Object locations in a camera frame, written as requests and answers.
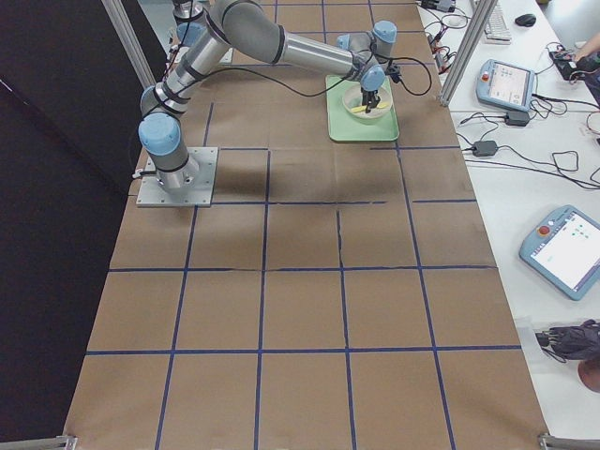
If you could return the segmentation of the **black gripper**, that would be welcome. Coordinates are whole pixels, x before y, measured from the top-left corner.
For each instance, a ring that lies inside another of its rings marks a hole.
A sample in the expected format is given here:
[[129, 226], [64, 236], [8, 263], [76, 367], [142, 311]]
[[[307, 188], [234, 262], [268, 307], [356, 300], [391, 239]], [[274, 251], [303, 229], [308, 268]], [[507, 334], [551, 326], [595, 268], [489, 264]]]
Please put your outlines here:
[[376, 64], [370, 67], [361, 77], [362, 106], [366, 106], [365, 113], [371, 113], [373, 106], [380, 102], [378, 95], [379, 88], [383, 85], [385, 79], [390, 77], [393, 83], [400, 82], [400, 68], [396, 63], [388, 63], [385, 67]]

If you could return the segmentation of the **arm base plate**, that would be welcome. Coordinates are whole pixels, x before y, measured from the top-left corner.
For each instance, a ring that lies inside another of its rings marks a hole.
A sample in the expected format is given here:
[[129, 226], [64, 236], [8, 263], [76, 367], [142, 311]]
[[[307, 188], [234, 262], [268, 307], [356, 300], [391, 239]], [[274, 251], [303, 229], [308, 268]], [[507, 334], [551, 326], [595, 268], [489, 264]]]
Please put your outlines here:
[[220, 58], [219, 63], [223, 66], [228, 66], [233, 61], [233, 48], [230, 48], [228, 51], [224, 53], [224, 55]]
[[187, 164], [176, 172], [156, 168], [148, 156], [136, 204], [139, 207], [209, 207], [213, 199], [217, 147], [188, 147]]

